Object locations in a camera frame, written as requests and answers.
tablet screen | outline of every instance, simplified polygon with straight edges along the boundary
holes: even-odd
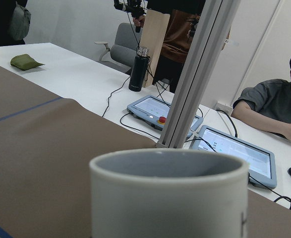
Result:
[[[206,128],[202,136],[217,152],[233,155],[246,160],[250,169],[271,179],[270,154],[252,147],[243,142],[234,140],[216,131]],[[212,151],[204,142],[199,143],[199,148]]]
[[[134,105],[135,107],[138,107],[139,109],[145,111],[148,114],[152,114],[156,117],[167,117],[167,114],[169,113],[169,107],[158,100],[155,100],[153,98],[147,98],[143,100],[142,102],[139,102],[138,104]]]

chair armrest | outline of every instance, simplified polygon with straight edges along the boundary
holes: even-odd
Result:
[[[99,61],[102,61],[102,57],[105,56],[106,53],[110,52],[110,47],[108,46],[108,42],[106,42],[106,41],[95,41],[95,44],[104,45],[106,47],[106,51],[103,52],[99,57]]]

mug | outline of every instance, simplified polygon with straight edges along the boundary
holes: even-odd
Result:
[[[90,161],[92,238],[246,238],[248,163],[185,149]]]

gray backpack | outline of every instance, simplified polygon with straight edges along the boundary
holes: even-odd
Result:
[[[28,34],[30,23],[31,13],[29,10],[16,3],[7,32],[15,41],[22,40]]]

white desk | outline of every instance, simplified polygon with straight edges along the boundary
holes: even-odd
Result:
[[[291,142],[269,132],[254,129],[245,123],[233,119],[237,128],[238,138],[248,141],[254,145],[272,151],[275,155],[278,186],[275,192],[291,198],[291,177],[288,169],[291,167]],[[210,110],[204,118],[203,124],[234,136],[234,128],[229,119],[222,113]],[[278,196],[267,189],[249,185],[249,189],[274,201]],[[289,208],[290,203],[285,200],[278,201],[279,204]]]
[[[11,58],[21,54],[29,54],[36,61],[45,65],[28,71],[21,71],[11,66]],[[124,73],[50,43],[0,47],[0,66],[64,98],[75,99],[83,107],[100,116],[107,107],[107,97],[112,91],[121,87],[127,79],[127,75]],[[141,92],[133,92],[128,89],[127,81],[124,87],[113,93],[110,98],[110,108],[106,112],[105,118],[120,124],[120,118],[127,113],[126,106],[148,94],[157,96],[157,88],[151,85],[142,88]],[[173,94],[165,91],[163,97],[167,102],[171,102]],[[203,124],[226,133],[233,133],[232,125],[225,115],[204,106],[200,106],[200,109],[204,114]],[[239,138],[275,154],[278,177],[278,187],[275,191],[291,198],[291,177],[287,173],[287,169],[291,167],[291,142],[273,134],[258,131],[238,120],[233,120],[238,129]],[[160,136],[158,130],[151,128],[145,122],[135,119],[131,115],[125,117],[123,122],[156,137]],[[270,200],[277,198],[275,194],[268,190],[255,188],[251,185],[249,188]],[[289,207],[287,202],[280,201],[279,203]]]
[[[29,54],[45,65],[27,71],[11,66],[10,60],[21,54]],[[124,73],[51,43],[0,47],[0,66],[61,97],[76,100],[84,108],[100,116],[107,107],[107,98],[111,92],[120,88],[128,78]],[[128,84],[129,80],[122,89],[112,94],[110,107],[104,116],[116,124],[120,124],[120,118],[127,113],[128,104],[149,94],[153,96],[159,94],[157,87],[153,85],[142,88],[140,92],[133,92],[129,90]],[[171,103],[174,94],[165,91],[162,96],[166,102]],[[200,109],[204,115],[209,110],[205,106],[200,106]],[[123,123],[160,137],[160,131],[131,115],[127,115]]]

